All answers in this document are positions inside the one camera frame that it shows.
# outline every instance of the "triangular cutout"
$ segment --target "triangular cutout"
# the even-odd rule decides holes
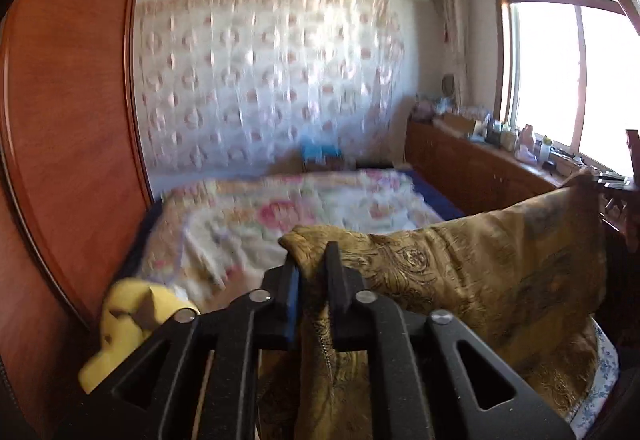
[[[471,344],[458,341],[456,346],[480,409],[491,409],[515,397],[513,386]]]
[[[147,409],[151,404],[151,396],[156,387],[160,370],[164,365],[170,348],[169,341],[162,341],[141,360],[129,375],[124,378],[114,390],[114,394],[121,399]]]

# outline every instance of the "yellow plush toy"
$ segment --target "yellow plush toy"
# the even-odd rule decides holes
[[[111,287],[102,308],[102,349],[82,367],[79,380],[93,391],[133,350],[180,308],[198,309],[168,288],[143,281],[122,279]]]

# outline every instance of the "blanket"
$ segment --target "blanket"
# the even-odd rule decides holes
[[[301,347],[263,352],[262,440],[371,438],[366,352],[332,349],[318,268],[329,241],[403,309],[457,315],[561,416],[588,394],[598,358],[590,314],[604,296],[606,256],[596,194],[570,187],[414,231],[317,226],[283,236],[303,275]]]
[[[257,288],[283,264],[278,238],[296,225],[389,233],[441,220],[392,169],[201,181],[165,196],[138,276],[209,312],[241,295],[226,287]]]

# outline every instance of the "blue floral fabric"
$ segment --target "blue floral fabric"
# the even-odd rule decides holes
[[[598,341],[598,366],[587,397],[567,415],[566,420],[577,440],[582,440],[591,428],[604,403],[618,380],[620,367],[618,353],[596,321],[593,322]]]

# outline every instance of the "blue bed sheet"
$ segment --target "blue bed sheet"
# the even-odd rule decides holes
[[[415,192],[422,195],[424,202],[427,205],[430,205],[442,219],[449,221],[450,219],[457,219],[465,216],[465,214],[463,214],[463,212],[453,203],[447,200],[439,190],[420,178],[420,175],[416,171],[402,172],[414,181]]]

